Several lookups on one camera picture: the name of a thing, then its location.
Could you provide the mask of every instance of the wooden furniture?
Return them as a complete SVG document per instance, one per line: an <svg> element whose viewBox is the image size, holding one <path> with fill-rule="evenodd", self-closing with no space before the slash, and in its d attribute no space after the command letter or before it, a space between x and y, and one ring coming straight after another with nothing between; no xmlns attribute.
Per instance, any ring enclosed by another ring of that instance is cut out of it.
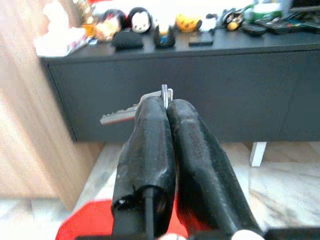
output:
<svg viewBox="0 0 320 240"><path fill-rule="evenodd" d="M60 198L71 210L103 145L72 141L35 54L51 0L0 2L0 196ZM72 1L62 4L77 26Z"/></svg>

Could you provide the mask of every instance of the stuffed toy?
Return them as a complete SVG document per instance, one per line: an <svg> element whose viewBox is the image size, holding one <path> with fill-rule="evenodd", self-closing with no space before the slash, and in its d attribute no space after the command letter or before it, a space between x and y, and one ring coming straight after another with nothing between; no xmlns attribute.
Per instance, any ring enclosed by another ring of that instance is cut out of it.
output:
<svg viewBox="0 0 320 240"><path fill-rule="evenodd" d="M198 30L198 22L201 18L197 16L187 16L185 14L178 14L175 18L176 25L181 32L190 33Z"/></svg>
<svg viewBox="0 0 320 240"><path fill-rule="evenodd" d="M127 27L127 18L123 11L119 9L108 9L105 11L103 16L101 17L101 22L104 22L106 19L116 18L121 26L121 29L125 29Z"/></svg>
<svg viewBox="0 0 320 240"><path fill-rule="evenodd" d="M169 25L159 24L154 29L153 40L158 49L172 48L176 43L173 28Z"/></svg>
<svg viewBox="0 0 320 240"><path fill-rule="evenodd" d="M216 24L217 24L218 16L216 14L207 14L198 22L198 28L201 32L210 32L214 33Z"/></svg>
<svg viewBox="0 0 320 240"><path fill-rule="evenodd" d="M152 25L152 17L143 7L131 9L127 21L131 30L140 34L149 31Z"/></svg>
<svg viewBox="0 0 320 240"><path fill-rule="evenodd" d="M222 13L222 24L226 26L229 31L237 30L242 26L244 17L242 10L232 8L230 10L224 10Z"/></svg>
<svg viewBox="0 0 320 240"><path fill-rule="evenodd" d="M107 18L95 26L95 37L99 41L110 41L116 32L121 30L121 26L116 17Z"/></svg>

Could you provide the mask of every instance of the metal key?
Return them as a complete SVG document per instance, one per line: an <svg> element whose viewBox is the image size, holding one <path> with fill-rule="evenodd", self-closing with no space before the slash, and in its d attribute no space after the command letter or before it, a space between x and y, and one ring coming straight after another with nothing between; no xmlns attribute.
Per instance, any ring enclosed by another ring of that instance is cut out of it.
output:
<svg viewBox="0 0 320 240"><path fill-rule="evenodd" d="M165 109L167 109L169 103L174 98L174 91L171 88L168 89L166 84L162 84L160 91L154 91L154 92L144 94L140 98L139 103L134 104L133 106L131 106L125 110L122 109L122 110L119 110L119 111L116 111L113 113L109 113L107 115L103 115L102 118L100 119L100 123L102 125L108 125L108 124L115 124L115 123L125 122L125 121L129 121L129 120L134 119L135 115L136 115L136 111L137 111L140 103L144 99L146 99L148 97L152 97L152 96L162 97L163 105L164 105Z"/></svg>

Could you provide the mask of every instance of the smartphone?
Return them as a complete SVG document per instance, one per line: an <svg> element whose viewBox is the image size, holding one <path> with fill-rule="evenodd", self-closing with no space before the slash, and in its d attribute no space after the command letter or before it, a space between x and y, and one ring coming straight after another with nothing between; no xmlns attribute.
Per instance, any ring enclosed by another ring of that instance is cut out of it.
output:
<svg viewBox="0 0 320 240"><path fill-rule="evenodd" d="M189 47L211 46L213 43L214 40L209 32L193 34L189 37Z"/></svg>

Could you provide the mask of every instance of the black cabinet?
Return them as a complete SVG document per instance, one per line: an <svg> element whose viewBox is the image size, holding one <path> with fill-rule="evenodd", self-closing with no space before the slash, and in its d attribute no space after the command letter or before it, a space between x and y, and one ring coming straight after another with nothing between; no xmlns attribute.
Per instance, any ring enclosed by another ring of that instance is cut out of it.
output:
<svg viewBox="0 0 320 240"><path fill-rule="evenodd" d="M43 58L61 110L77 141L124 142L134 122L102 126L103 114L173 88L191 102L222 142L320 141L320 38L311 33L251 37L217 29L213 46L116 52L99 44Z"/></svg>
<svg viewBox="0 0 320 240"><path fill-rule="evenodd" d="M306 52L304 59L279 135L281 141L320 140L320 51Z"/></svg>
<svg viewBox="0 0 320 240"><path fill-rule="evenodd" d="M80 141L125 141L132 122L100 125L104 113L130 107L168 84L191 102L221 141L275 141L303 53L141 59L51 66ZM294 63L291 69L286 59Z"/></svg>

